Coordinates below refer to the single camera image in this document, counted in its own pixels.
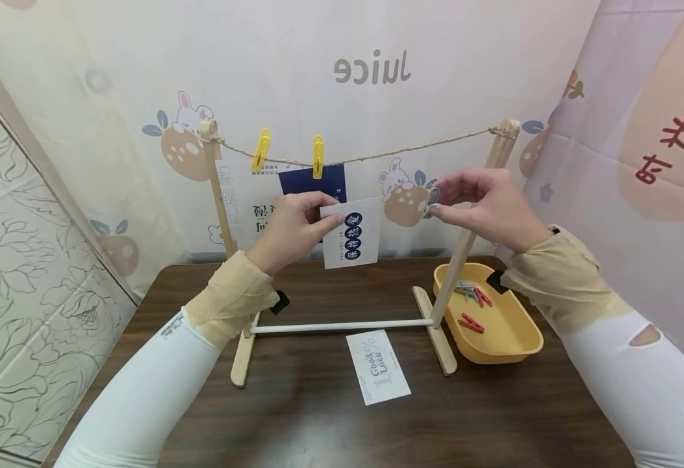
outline yellow bowl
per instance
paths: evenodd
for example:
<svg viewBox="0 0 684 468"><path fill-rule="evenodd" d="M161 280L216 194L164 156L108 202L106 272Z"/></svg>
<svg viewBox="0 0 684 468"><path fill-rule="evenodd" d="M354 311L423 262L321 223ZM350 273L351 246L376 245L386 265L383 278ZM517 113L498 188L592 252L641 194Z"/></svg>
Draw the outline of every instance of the yellow bowl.
<svg viewBox="0 0 684 468"><path fill-rule="evenodd" d="M440 265L433 272L433 291L438 295L440 283L448 265ZM500 294L487 283L494 270L482 264L464 264L460 280L476 284L493 302L490 307L480 307L474 299L464 300L464 295L452 292L446 308L446 323L464 358L476 364L509 364L523 361L536 354L544 346L544 337L513 291ZM459 325L461 313L465 313L485 327L478 332Z"/></svg>

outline dark brown table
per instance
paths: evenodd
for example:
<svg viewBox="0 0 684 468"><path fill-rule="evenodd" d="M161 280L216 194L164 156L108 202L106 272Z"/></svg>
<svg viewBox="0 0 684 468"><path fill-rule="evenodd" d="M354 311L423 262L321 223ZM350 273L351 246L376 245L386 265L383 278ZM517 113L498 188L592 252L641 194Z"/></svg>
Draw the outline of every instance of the dark brown table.
<svg viewBox="0 0 684 468"><path fill-rule="evenodd" d="M432 290L447 258L323 270L298 262L275 287L291 304L262 324L419 319L411 287ZM494 268L494 257L474 257ZM197 294L217 265L176 265L155 280L47 460L121 366ZM260 335L246 388L230 383L235 341L170 434L161 467L632 467L563 346L524 301L544 349L515 365L471 364L446 378L427 332L387 333L412 395L366 407L342 333Z"/></svg>

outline hand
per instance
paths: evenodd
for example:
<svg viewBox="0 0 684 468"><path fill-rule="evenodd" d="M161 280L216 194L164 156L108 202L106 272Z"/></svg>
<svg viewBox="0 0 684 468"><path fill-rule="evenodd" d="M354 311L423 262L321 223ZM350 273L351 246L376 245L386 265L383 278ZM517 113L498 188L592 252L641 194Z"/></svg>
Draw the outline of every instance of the hand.
<svg viewBox="0 0 684 468"><path fill-rule="evenodd" d="M267 275L273 276L308 255L323 236L343 223L344 215L341 213L322 220L318 210L337 203L322 192L278 197L264 232L246 252L248 259Z"/></svg>
<svg viewBox="0 0 684 468"><path fill-rule="evenodd" d="M464 168L439 179L435 187L440 188L440 198L431 212L441 221L474 231L514 252L552 236L505 169ZM475 204L451 206L463 202Z"/></svg>

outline cartoon rabbit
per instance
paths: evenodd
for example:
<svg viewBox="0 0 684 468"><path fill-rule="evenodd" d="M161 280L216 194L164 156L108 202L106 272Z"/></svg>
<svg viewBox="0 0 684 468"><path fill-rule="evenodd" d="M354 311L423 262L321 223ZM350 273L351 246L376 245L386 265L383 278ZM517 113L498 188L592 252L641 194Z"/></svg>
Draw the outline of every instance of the cartoon rabbit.
<svg viewBox="0 0 684 468"><path fill-rule="evenodd" d="M200 105L196 109L191 107L191 99L188 98L186 92L178 93L178 102L181 104L181 108L178 109L178 115L175 117L174 128L175 124L179 124L189 132L196 134L199 130L199 122L206 118L214 117L212 109L206 107L206 105Z"/></svg>
<svg viewBox="0 0 684 468"><path fill-rule="evenodd" d="M394 158L391 161L390 171L378 174L378 182L384 189L384 200L391 191L402 183L409 182L409 176L401 169L401 159Z"/></svg>

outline red chinese text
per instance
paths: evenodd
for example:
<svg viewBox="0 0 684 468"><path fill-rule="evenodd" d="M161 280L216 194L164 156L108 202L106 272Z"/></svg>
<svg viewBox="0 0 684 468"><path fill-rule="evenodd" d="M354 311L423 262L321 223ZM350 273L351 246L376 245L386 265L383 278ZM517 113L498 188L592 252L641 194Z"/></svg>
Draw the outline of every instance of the red chinese text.
<svg viewBox="0 0 684 468"><path fill-rule="evenodd" d="M680 135L684 133L684 120L681 120L679 118L673 118L672 119L675 127L672 128L662 128L661 131L664 133L671 133L672 136L668 138L662 138L659 140L661 143L666 143L667 148L671 148L675 144L684 149L684 143L682 142L681 139L679 139Z"/></svg>
<svg viewBox="0 0 684 468"><path fill-rule="evenodd" d="M656 159L656 154L651 154L651 156L643 156L643 161L646 161L646 164L643 164L643 167L635 173L635 177L637 177L639 181L647 183L648 185L656 182L656 176L653 174L658 174L659 172L663 171L663 169L660 167L651 168L653 164L657 164L658 166L663 166L665 168L672 167L670 163L662 161L661 159Z"/></svg>

